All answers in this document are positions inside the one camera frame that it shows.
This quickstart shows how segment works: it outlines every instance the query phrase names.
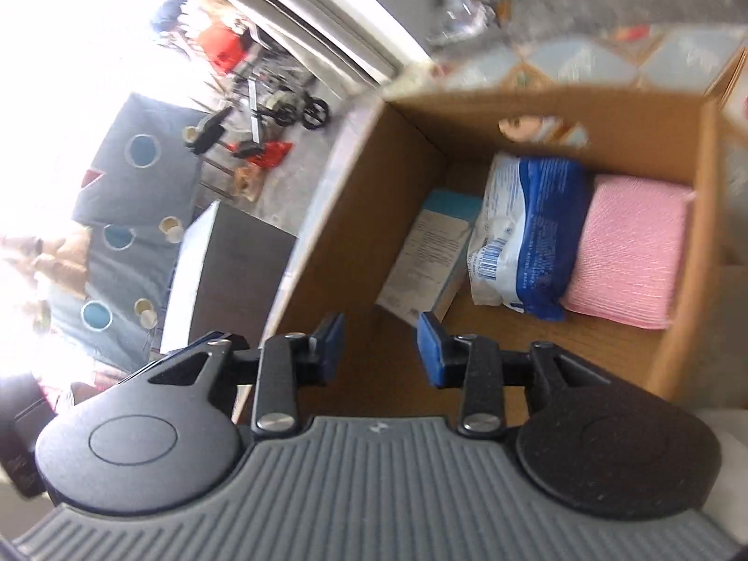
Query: pink napkin pack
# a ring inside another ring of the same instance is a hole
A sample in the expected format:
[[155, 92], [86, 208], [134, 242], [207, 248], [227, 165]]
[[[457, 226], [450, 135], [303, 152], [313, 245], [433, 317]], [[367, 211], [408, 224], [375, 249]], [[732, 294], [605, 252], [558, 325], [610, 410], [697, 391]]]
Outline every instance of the pink napkin pack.
[[597, 175], [562, 305], [633, 327], [667, 328], [692, 196], [682, 185]]

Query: plastic bag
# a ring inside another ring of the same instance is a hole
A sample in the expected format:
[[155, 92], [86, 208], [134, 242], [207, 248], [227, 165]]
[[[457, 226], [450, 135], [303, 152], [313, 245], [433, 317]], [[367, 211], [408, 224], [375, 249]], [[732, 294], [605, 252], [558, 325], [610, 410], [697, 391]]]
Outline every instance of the plastic bag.
[[263, 192], [267, 169], [252, 162], [242, 164], [234, 170], [234, 196], [242, 195], [249, 202], [257, 202]]
[[443, 46], [477, 36], [493, 23], [493, 9], [477, 0], [443, 0], [429, 42]]
[[563, 318], [592, 179], [566, 158], [494, 158], [467, 249], [476, 305]]

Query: black circular pad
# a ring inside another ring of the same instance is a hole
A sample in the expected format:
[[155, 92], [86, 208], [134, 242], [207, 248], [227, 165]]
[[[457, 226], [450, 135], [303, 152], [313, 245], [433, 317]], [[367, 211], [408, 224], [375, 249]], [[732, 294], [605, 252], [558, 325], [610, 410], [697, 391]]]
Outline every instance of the black circular pad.
[[571, 388], [519, 431], [530, 479], [566, 506], [644, 519], [704, 504], [721, 463], [712, 431], [629, 386]]
[[55, 502], [147, 515], [196, 499], [234, 468], [238, 432], [208, 403], [209, 387], [153, 384], [149, 376], [110, 388], [42, 431], [36, 465]]

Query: cardboard box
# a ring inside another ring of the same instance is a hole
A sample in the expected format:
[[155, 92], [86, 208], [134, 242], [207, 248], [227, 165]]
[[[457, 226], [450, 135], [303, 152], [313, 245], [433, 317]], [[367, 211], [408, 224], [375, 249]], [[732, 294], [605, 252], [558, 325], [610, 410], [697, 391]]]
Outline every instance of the cardboard box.
[[[343, 132], [331, 161], [349, 152], [342, 180], [316, 225], [314, 242], [292, 267], [277, 299], [278, 332], [313, 331], [328, 312], [345, 312], [345, 356], [328, 389], [304, 389], [305, 414], [447, 415], [458, 390], [429, 387], [412, 327], [375, 306], [403, 241], [434, 187], [482, 196], [498, 149], [566, 155], [590, 170], [674, 181], [695, 188], [687, 252], [667, 331], [645, 331], [569, 313], [542, 322], [505, 307], [474, 306], [465, 284], [444, 324], [506, 349], [551, 340], [653, 393], [672, 399], [706, 318], [719, 259], [722, 162], [717, 104], [682, 93], [570, 86], [543, 92], [439, 93], [375, 104], [357, 133]], [[586, 147], [508, 144], [497, 123], [556, 115], [582, 125]], [[511, 421], [521, 394], [507, 395]]]

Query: doll face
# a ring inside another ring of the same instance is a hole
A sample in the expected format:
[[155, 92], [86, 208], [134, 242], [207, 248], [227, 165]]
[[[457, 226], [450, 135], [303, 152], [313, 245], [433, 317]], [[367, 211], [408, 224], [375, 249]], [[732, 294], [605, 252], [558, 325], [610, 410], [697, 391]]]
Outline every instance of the doll face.
[[523, 115], [521, 118], [508, 118], [499, 122], [499, 130], [504, 137], [518, 143], [532, 141], [543, 126], [543, 119], [537, 115]]

